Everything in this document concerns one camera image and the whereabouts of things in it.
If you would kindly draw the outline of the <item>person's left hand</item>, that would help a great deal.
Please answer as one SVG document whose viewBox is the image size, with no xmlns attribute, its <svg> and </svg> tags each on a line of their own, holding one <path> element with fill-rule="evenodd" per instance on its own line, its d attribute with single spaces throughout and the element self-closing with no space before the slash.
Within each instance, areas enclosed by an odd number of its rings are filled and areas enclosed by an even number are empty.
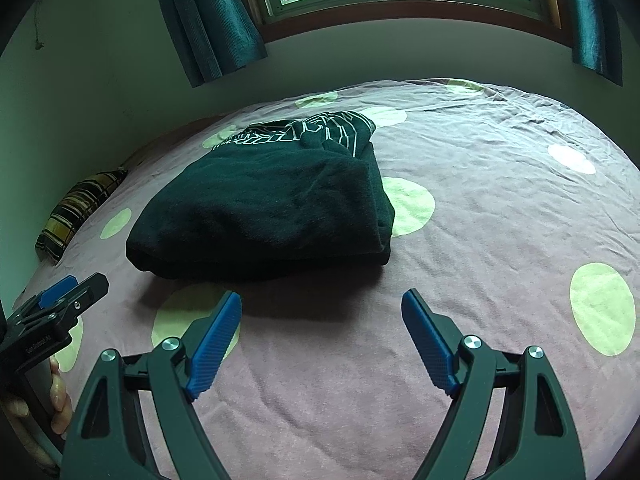
<svg viewBox="0 0 640 480">
<path fill-rule="evenodd" d="M 74 414 L 72 400 L 67 393 L 64 379 L 60 373 L 60 364 L 55 356 L 50 356 L 48 367 L 47 373 L 43 373 L 42 364 L 38 365 L 36 378 L 42 379 L 48 387 L 47 396 L 53 410 L 51 429 L 58 436 L 64 437 Z M 23 420 L 30 415 L 28 403 L 17 395 L 15 386 L 9 385 L 9 379 L 1 387 L 1 409 L 29 458 L 39 469 L 53 470 L 55 467 L 54 459 L 23 425 Z"/>
</svg>

